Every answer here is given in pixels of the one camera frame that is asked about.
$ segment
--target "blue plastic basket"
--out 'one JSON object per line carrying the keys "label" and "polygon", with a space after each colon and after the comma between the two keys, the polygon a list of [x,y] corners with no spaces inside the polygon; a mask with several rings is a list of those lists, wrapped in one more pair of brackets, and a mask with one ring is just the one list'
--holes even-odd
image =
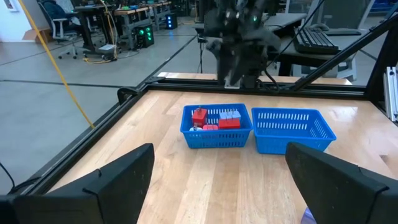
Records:
{"label": "blue plastic basket", "polygon": [[[241,114],[241,128],[215,131],[189,131],[193,127],[192,115],[198,107],[207,109],[207,124],[218,124],[220,112],[237,110]],[[253,129],[251,120],[242,103],[223,105],[187,105],[184,106],[180,131],[192,149],[211,147],[243,147]]]}
{"label": "blue plastic basket", "polygon": [[336,136],[317,110],[253,108],[257,150],[285,154],[289,142],[299,142],[324,151]]}

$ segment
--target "black metal frame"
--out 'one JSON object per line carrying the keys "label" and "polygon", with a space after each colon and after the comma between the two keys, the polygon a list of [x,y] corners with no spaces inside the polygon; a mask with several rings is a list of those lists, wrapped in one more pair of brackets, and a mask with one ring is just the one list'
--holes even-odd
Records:
{"label": "black metal frame", "polygon": [[[364,47],[387,31],[388,35],[384,41],[367,86],[310,84],[312,81],[321,77],[329,69],[332,69],[351,54],[357,52],[360,48]],[[238,90],[225,89],[224,86],[220,85],[216,80],[188,80],[164,77],[147,78],[135,88],[121,88],[118,91],[119,106],[105,117],[105,119],[102,120],[95,129],[91,130],[83,139],[76,143],[74,147],[72,147],[52,167],[46,170],[35,185],[24,189],[20,193],[46,193],[149,90],[202,91],[247,95],[368,100],[383,111],[380,104],[380,102],[384,101],[383,74],[387,66],[395,67],[398,63],[398,42],[396,40],[398,40],[398,15],[385,21],[381,25],[372,28],[369,34],[360,38],[360,40],[353,45],[347,47],[347,49],[324,63],[307,77],[299,79],[294,84],[280,83],[279,86],[281,91],[278,93],[270,91],[269,88]],[[264,85],[271,86],[273,84],[264,82],[263,86]]]}

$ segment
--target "concrete floor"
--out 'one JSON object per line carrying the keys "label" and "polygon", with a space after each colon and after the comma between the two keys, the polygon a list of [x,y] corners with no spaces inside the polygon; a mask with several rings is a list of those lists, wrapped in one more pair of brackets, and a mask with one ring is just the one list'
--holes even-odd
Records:
{"label": "concrete floor", "polygon": [[[368,18],[365,26],[371,27],[379,20]],[[199,44],[195,34],[186,22],[178,29],[156,32],[155,45],[133,57],[92,65],[83,62],[81,55],[79,60],[66,56],[57,63],[68,83],[89,85],[71,86],[71,89],[89,118],[96,121],[117,102],[117,88],[99,85],[135,86],[186,44],[157,73],[197,72]],[[375,40],[364,50],[377,57],[383,40],[383,37]],[[49,47],[54,55],[65,48],[56,44]],[[120,57],[129,54],[134,53],[124,52]],[[354,84],[365,85],[375,61],[361,52],[356,58],[358,80]],[[203,73],[215,70],[214,56],[205,50]],[[21,82],[61,82],[42,46],[0,43],[0,71],[0,161],[18,184],[79,136],[88,124],[62,85]],[[0,194],[10,187],[4,171],[0,170]]]}

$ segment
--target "black keyboard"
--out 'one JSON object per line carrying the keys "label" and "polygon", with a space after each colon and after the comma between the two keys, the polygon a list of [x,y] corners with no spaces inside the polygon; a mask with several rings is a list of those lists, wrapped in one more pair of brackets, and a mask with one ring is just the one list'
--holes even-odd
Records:
{"label": "black keyboard", "polygon": [[294,47],[300,53],[337,54],[340,49],[319,28],[305,27],[294,40]]}

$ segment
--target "red block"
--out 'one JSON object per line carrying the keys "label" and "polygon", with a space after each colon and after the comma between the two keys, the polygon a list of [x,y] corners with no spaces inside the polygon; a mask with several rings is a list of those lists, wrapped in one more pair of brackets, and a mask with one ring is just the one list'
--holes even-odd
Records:
{"label": "red block", "polygon": [[203,130],[218,130],[218,126],[215,124],[206,124],[204,125]]}
{"label": "red block", "polygon": [[241,122],[239,119],[219,119],[218,127],[220,129],[239,129],[241,128]]}
{"label": "red block", "polygon": [[206,115],[207,115],[206,109],[202,108],[196,109],[192,116],[193,125],[196,125],[198,127],[203,127],[203,125],[206,124]]}

